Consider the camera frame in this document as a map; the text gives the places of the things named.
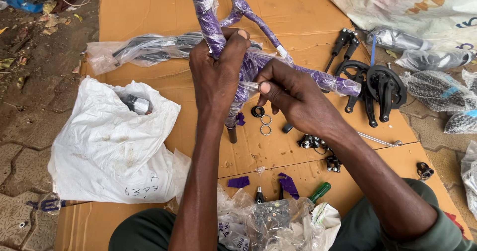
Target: cardboard sheet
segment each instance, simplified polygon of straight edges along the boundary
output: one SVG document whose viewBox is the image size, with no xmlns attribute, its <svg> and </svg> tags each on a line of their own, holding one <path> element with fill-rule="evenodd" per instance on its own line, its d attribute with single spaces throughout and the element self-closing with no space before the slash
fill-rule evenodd
<svg viewBox="0 0 477 251">
<path fill-rule="evenodd" d="M 228 15 L 230 0 L 218 0 L 219 18 Z M 255 13 L 269 25 L 290 52 L 298 65 L 323 70 L 330 58 L 331 49 L 343 27 L 351 28 L 349 19 L 329 0 L 247 0 Z M 194 15 L 192 0 L 101 0 L 100 4 L 100 41 L 124 41 L 145 33 L 178 35 L 187 31 L 199 30 Z M 264 42 L 268 52 L 275 52 L 270 42 L 254 23 L 243 18 L 236 27 L 247 30 L 252 39 Z M 363 46 L 353 55 L 353 59 L 369 63 L 369 56 Z M 331 70 L 342 60 L 337 57 Z M 87 63 L 81 68 L 82 74 L 92 75 Z M 96 77 L 112 85 L 126 85 L 135 80 L 146 83 L 160 91 L 164 97 L 181 104 L 182 109 L 174 129 L 165 144 L 168 149 L 177 148 L 191 156 L 194 147 L 197 109 L 194 87 L 188 66 L 184 59 L 172 59 L 149 68 L 140 68 L 132 64 Z M 428 162 L 421 145 L 416 143 L 412 130 L 397 110 L 393 110 L 390 121 L 378 123 L 377 128 L 368 126 L 361 102 L 355 106 L 352 114 L 344 112 L 347 98 L 333 93 L 326 95 L 338 108 L 345 120 L 357 131 L 366 133 L 390 143 L 396 140 L 404 146 L 385 148 L 384 145 L 367 141 L 378 150 L 381 157 L 402 177 L 417 178 L 415 163 Z M 278 197 L 276 175 L 284 172 L 293 177 L 300 195 L 309 196 L 325 181 L 331 183 L 331 190 L 324 200 L 345 214 L 362 193 L 353 179 L 343 168 L 342 173 L 326 172 L 325 156 L 313 150 L 299 148 L 296 141 L 302 133 L 293 129 L 288 134 L 281 132 L 285 119 L 281 113 L 273 116 L 270 136 L 262 136 L 258 118 L 252 117 L 250 109 L 258 97 L 253 97 L 243 108 L 245 126 L 238 126 L 238 142 L 231 144 L 224 128 L 220 146 L 219 182 L 225 184 L 231 176 L 249 175 L 251 185 L 246 190 L 253 196 L 257 186 L 262 186 L 268 200 Z M 271 112 L 270 104 L 265 106 Z M 255 168 L 265 166 L 267 170 L 261 176 Z M 436 193 L 444 211 L 457 216 L 457 221 L 466 228 L 466 236 L 471 238 L 467 226 L 449 198 L 436 173 L 427 183 Z M 227 189 L 232 195 L 236 189 Z M 151 207 L 163 207 L 155 204 L 114 204 L 84 203 L 61 209 L 56 237 L 56 251 L 107 250 L 109 237 L 116 226 L 131 214 Z"/>
<path fill-rule="evenodd" d="M 420 143 L 406 144 L 400 147 L 384 148 L 377 151 L 401 177 L 418 179 L 415 170 L 417 162 L 427 162 L 426 152 Z M 324 182 L 331 184 L 331 189 L 317 203 L 329 202 L 343 216 L 362 198 L 359 187 L 350 177 L 346 168 L 341 173 L 326 172 L 324 160 L 311 161 L 285 167 L 267 169 L 262 175 L 248 173 L 250 185 L 245 190 L 255 197 L 257 187 L 268 201 L 278 199 L 277 175 L 281 172 L 290 175 L 295 182 L 301 197 L 308 197 Z M 227 186 L 229 177 L 219 179 L 219 183 Z M 449 197 L 436 172 L 426 184 L 432 188 L 439 201 L 439 207 L 457 216 L 456 220 L 464 226 L 465 236 L 472 238 L 470 231 L 462 220 L 457 208 Z M 226 187 L 229 196 L 238 189 Z M 115 228 L 130 215 L 144 209 L 160 207 L 164 204 L 118 204 L 91 202 L 61 209 L 56 235 L 55 251 L 106 251 L 109 239 Z"/>
</svg>

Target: bearing ring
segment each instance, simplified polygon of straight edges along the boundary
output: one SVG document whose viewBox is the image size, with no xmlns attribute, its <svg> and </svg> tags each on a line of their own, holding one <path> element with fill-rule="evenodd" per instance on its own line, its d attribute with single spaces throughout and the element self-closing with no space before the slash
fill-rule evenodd
<svg viewBox="0 0 477 251">
<path fill-rule="evenodd" d="M 269 123 L 266 124 L 266 123 L 263 121 L 263 117 L 264 117 L 264 116 L 268 116 L 268 117 L 270 118 L 270 122 L 269 122 Z M 262 123 L 263 123 L 264 125 L 268 125 L 268 126 L 269 126 L 269 125 L 271 124 L 271 116 L 268 115 L 268 114 L 264 114 L 263 116 L 261 116 L 261 117 L 260 117 L 260 120 L 262 121 Z"/>
<path fill-rule="evenodd" d="M 265 115 L 265 109 L 263 109 L 263 107 L 261 107 L 261 106 L 254 106 L 254 107 L 252 108 L 252 116 L 257 117 L 257 118 L 260 118 L 260 117 L 262 117 L 263 115 Z"/>
<path fill-rule="evenodd" d="M 264 126 L 268 126 L 268 127 L 270 128 L 270 132 L 269 132 L 269 133 L 263 133 L 263 130 L 262 130 L 262 129 L 263 129 Z M 271 134 L 271 127 L 270 127 L 270 125 L 262 125 L 262 126 L 260 127 L 260 133 L 262 133 L 262 135 L 270 135 L 270 134 Z"/>
</svg>

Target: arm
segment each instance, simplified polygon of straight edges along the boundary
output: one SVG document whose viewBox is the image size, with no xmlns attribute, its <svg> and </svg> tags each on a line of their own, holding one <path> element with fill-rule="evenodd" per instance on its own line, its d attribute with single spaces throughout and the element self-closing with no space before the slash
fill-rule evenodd
<svg viewBox="0 0 477 251">
<path fill-rule="evenodd" d="M 224 28 L 229 38 L 219 60 L 205 41 L 190 53 L 198 110 L 197 138 L 184 196 L 172 230 L 169 250 L 217 250 L 218 150 L 224 121 L 238 87 L 239 70 L 250 35 Z"/>
<path fill-rule="evenodd" d="M 416 194 L 346 123 L 312 78 L 271 60 L 257 76 L 258 105 L 283 112 L 301 132 L 323 138 L 373 205 L 386 233 L 410 241 L 432 228 L 437 212 Z"/>
</svg>

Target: dirt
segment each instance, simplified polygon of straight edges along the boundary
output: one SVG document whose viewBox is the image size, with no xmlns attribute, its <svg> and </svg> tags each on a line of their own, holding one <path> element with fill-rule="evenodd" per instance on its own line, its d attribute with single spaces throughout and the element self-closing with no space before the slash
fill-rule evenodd
<svg viewBox="0 0 477 251">
<path fill-rule="evenodd" d="M 58 18 L 71 22 L 58 23 L 58 30 L 51 35 L 43 34 L 47 21 L 40 21 L 42 13 L 30 14 L 11 7 L 0 11 L 0 19 L 4 19 L 0 30 L 8 27 L 0 34 L 0 59 L 15 58 L 10 68 L 0 70 L 2 134 L 22 114 L 57 108 L 62 111 L 58 105 L 74 102 L 72 93 L 76 94 L 80 76 L 73 70 L 79 66 L 87 42 L 99 38 L 98 3 L 90 0 L 77 10 L 58 13 Z M 82 16 L 82 22 L 73 14 Z M 18 47 L 24 38 L 26 42 Z M 25 65 L 20 64 L 21 57 L 27 58 Z M 21 89 L 17 87 L 20 77 L 25 78 Z"/>
</svg>

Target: fingernail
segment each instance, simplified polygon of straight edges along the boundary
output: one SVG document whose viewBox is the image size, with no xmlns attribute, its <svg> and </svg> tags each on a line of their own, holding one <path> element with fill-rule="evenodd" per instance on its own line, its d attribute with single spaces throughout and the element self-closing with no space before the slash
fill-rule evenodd
<svg viewBox="0 0 477 251">
<path fill-rule="evenodd" d="M 244 37 L 245 39 L 247 39 L 247 32 L 245 32 L 245 30 L 242 30 L 242 29 L 241 29 L 241 30 L 239 30 L 237 33 L 238 33 L 239 35 L 241 35 L 242 37 Z"/>
<path fill-rule="evenodd" d="M 267 94 L 270 91 L 270 88 L 271 88 L 271 86 L 270 86 L 270 83 L 268 83 L 268 82 L 264 82 L 264 83 L 260 84 L 260 92 L 261 93 Z"/>
</svg>

